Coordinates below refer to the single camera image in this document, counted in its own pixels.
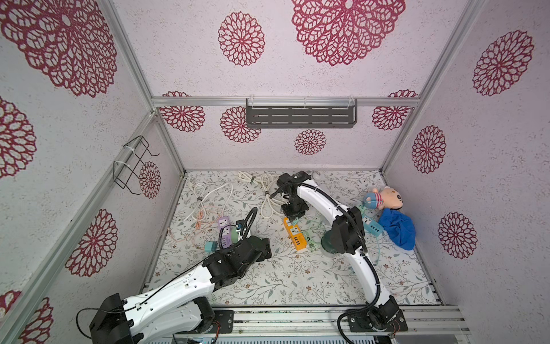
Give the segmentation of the orange power strip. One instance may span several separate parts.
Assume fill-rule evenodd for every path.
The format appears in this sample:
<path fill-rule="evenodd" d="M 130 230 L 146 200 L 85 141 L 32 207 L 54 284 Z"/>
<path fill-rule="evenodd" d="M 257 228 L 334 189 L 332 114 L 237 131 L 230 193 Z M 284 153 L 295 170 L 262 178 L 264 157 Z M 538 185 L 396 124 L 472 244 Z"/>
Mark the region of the orange power strip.
<path fill-rule="evenodd" d="M 303 235 L 302 230 L 297 225 L 294 225 L 286 217 L 283 219 L 283 225 L 296 251 L 301 251 L 303 249 L 306 249 L 307 240 Z"/>

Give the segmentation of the dark green meat grinder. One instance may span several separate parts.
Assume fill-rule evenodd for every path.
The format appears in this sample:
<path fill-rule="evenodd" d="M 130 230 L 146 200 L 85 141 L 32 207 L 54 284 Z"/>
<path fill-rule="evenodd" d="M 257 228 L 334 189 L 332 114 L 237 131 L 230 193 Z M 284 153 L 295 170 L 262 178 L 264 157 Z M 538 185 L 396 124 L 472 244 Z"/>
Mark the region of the dark green meat grinder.
<path fill-rule="evenodd" d="M 345 253 L 342 235 L 332 230 L 325 232 L 322 237 L 322 248 L 331 255 Z"/>

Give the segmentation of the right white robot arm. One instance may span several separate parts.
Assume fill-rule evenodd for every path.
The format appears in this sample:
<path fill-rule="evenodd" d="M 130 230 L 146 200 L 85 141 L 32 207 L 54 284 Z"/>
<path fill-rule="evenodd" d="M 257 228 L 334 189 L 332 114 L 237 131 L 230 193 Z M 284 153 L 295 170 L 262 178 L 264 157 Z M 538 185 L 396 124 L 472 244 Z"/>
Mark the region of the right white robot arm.
<path fill-rule="evenodd" d="M 278 194 L 287 200 L 282 204 L 282 211 L 291 222 L 304 216 L 309 206 L 321 213 L 331 225 L 322 238 L 323 250 L 341 254 L 361 284 L 367 304 L 339 315 L 336 326 L 342 338 L 350 341 L 342 328 L 344 319 L 354 321 L 365 331 L 389 332 L 392 335 L 407 331 L 403 311 L 380 281 L 368 255 L 361 211 L 356 206 L 349 207 L 337 202 L 304 171 L 280 175 L 276 180 L 276 190 L 270 197 L 273 199 Z"/>

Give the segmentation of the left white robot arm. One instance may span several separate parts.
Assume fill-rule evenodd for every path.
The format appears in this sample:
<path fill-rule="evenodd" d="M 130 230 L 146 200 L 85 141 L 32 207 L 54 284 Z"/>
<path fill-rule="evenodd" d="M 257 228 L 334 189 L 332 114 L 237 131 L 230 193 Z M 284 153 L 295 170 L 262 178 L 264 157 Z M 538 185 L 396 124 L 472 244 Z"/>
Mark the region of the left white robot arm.
<path fill-rule="evenodd" d="M 271 256 L 269 239 L 250 236 L 159 288 L 128 298 L 111 295 L 95 311 L 90 338 L 93 343 L 151 343 L 176 333 L 204 333 L 216 319 L 209 297 Z"/>

